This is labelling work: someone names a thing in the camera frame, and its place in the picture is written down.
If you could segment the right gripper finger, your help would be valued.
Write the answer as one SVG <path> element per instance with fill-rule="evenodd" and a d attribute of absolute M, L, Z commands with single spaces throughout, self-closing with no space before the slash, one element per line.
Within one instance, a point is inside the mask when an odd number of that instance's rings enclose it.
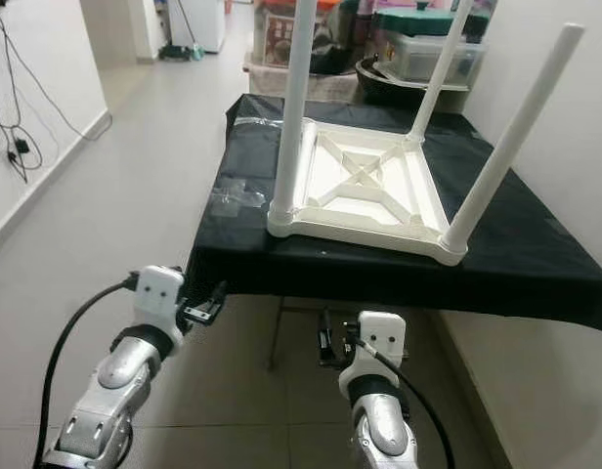
<path fill-rule="evenodd" d="M 341 369 L 341 357 L 333 347 L 332 329 L 329 326 L 329 311 L 322 310 L 318 316 L 319 366 L 323 369 Z"/>

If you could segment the white upturned children table top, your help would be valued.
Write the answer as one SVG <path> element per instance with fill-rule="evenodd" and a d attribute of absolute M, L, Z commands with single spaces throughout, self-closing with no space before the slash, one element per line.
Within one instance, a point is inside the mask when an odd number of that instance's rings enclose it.
<path fill-rule="evenodd" d="M 454 267 L 450 224 L 421 139 L 315 119 L 284 120 L 267 232 L 429 256 Z"/>

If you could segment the white plastic table leg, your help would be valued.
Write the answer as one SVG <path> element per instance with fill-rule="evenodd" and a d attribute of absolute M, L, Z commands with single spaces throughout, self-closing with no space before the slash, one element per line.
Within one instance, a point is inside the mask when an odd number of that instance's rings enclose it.
<path fill-rule="evenodd" d="M 421 143 L 423 134 L 425 134 L 427 125 L 429 125 L 432 115 L 434 115 L 435 106 L 438 103 L 443 86 L 448 76 L 449 68 L 452 66 L 452 59 L 458 48 L 458 43 L 463 41 L 463 28 L 469 19 L 469 15 L 476 0 L 458 0 L 457 10 L 451 22 L 451 27 L 446 35 L 446 39 L 441 48 L 441 54 L 438 58 L 429 85 L 426 86 L 426 93 L 423 94 L 420 107 L 414 117 L 411 129 L 408 130 L 407 140 L 410 143 Z"/>
<path fill-rule="evenodd" d="M 317 14 L 318 0 L 296 0 L 274 199 L 267 213 L 267 219 L 274 225 L 287 224 L 291 220 Z"/>
<path fill-rule="evenodd" d="M 554 46 L 547 54 L 545 63 L 526 93 L 523 102 L 508 122 L 505 133 L 485 162 L 470 192 L 467 193 L 450 226 L 439 238 L 439 245 L 446 253 L 462 259 L 469 250 L 469 240 L 477 223 L 483 219 L 492 199 L 501 187 L 517 153 L 523 147 L 530 131 L 537 124 L 539 114 L 550 99 L 561 75 L 585 36 L 586 27 L 576 22 L 566 22 L 556 37 Z"/>

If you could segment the black tablecloth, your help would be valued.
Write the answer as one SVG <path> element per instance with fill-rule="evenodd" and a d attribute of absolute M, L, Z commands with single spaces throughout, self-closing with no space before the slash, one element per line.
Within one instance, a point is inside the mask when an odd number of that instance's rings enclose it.
<path fill-rule="evenodd" d="M 243 179 L 273 199 L 281 128 L 233 126 L 236 117 L 282 120 L 283 98 L 242 94 L 225 113 L 225 151 L 213 185 Z M 306 117 L 381 131 L 409 129 L 403 108 L 308 102 Z M 423 148 L 439 173 L 446 215 L 474 184 L 494 145 L 461 113 L 432 117 Z M 220 281 L 229 294 L 318 298 L 435 310 L 547 319 L 602 331 L 602 268 L 529 185 L 511 170 L 470 238 L 462 262 L 445 267 L 429 256 L 267 233 L 267 204 L 213 216 L 208 202 L 185 268 L 184 298 L 203 301 Z"/>

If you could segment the narrow clear tape strip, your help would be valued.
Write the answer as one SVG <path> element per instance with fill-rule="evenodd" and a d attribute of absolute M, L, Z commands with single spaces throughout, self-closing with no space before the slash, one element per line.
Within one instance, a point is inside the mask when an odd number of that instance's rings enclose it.
<path fill-rule="evenodd" d="M 283 128 L 284 122 L 278 119 L 265 119 L 265 117 L 256 116 L 236 117 L 236 119 L 233 121 L 233 126 L 242 125 L 260 125 L 267 126 L 267 128 Z"/>

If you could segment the beige cloth covered bench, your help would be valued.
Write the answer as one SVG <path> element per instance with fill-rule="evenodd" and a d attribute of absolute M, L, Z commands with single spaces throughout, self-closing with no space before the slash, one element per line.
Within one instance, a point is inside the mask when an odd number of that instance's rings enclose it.
<path fill-rule="evenodd" d="M 265 97 L 286 97 L 288 70 L 284 67 L 273 67 L 244 63 L 243 70 L 250 79 L 250 93 Z M 353 103 L 360 89 L 358 75 L 311 74 L 307 81 L 307 100 L 328 103 Z"/>

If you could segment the mop head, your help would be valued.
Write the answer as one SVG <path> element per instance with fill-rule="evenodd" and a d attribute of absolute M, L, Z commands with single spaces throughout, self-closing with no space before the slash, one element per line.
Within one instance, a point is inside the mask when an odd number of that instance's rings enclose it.
<path fill-rule="evenodd" d="M 158 50 L 158 59 L 163 62 L 197 62 L 204 57 L 201 46 L 164 45 Z"/>

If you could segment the orange lidded storage box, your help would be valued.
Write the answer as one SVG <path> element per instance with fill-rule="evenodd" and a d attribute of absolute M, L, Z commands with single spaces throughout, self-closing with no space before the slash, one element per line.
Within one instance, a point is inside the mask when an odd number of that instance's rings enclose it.
<path fill-rule="evenodd" d="M 257 65 L 288 67 L 297 1 L 253 0 L 251 59 Z M 313 74 L 337 74 L 340 71 L 341 51 L 329 27 L 329 19 L 340 4 L 341 0 L 316 0 L 310 65 Z"/>

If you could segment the black wok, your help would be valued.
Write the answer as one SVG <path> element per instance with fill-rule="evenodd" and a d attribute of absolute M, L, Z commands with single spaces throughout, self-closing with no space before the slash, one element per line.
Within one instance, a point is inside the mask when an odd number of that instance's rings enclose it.
<path fill-rule="evenodd" d="M 360 103 L 367 106 L 416 110 L 420 107 L 427 88 L 425 82 L 398 82 L 376 70 L 377 58 L 360 60 L 355 65 L 360 85 Z M 460 110 L 470 94 L 470 86 L 445 85 L 438 98 L 438 108 L 443 111 Z"/>

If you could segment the white appliance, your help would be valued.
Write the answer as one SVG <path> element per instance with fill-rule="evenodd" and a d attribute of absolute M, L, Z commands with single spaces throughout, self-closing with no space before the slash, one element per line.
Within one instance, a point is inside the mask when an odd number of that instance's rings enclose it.
<path fill-rule="evenodd" d="M 219 54 L 227 37 L 227 0 L 167 0 L 170 43 Z"/>

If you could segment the black bag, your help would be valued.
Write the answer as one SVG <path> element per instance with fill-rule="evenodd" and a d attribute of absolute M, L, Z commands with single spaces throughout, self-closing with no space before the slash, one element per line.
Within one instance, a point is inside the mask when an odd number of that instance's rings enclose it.
<path fill-rule="evenodd" d="M 352 70 L 366 53 L 377 0 L 318 0 L 311 74 Z"/>

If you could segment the clear plastic storage box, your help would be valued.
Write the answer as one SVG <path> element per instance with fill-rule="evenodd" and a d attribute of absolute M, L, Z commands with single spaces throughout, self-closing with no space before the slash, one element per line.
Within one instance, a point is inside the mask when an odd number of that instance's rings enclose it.
<path fill-rule="evenodd" d="M 426 85 L 443 53 L 445 43 L 445 36 L 409 36 L 399 32 L 389 32 L 383 36 L 383 44 L 378 51 L 375 68 L 389 79 L 421 82 Z M 483 63 L 486 49 L 488 46 L 481 43 L 458 41 L 445 85 L 469 85 L 472 74 L 475 74 Z"/>

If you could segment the green round lid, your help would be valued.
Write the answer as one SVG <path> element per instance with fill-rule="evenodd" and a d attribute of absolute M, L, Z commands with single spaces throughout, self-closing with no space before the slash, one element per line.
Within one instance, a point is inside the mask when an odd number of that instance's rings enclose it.
<path fill-rule="evenodd" d="M 404 8 L 387 8 L 373 14 L 372 25 L 383 31 L 395 31 L 400 34 L 416 36 L 445 36 L 452 28 L 456 12 L 452 10 Z M 475 9 L 463 24 L 463 34 L 483 36 L 486 27 L 492 22 L 492 14 L 488 10 Z"/>

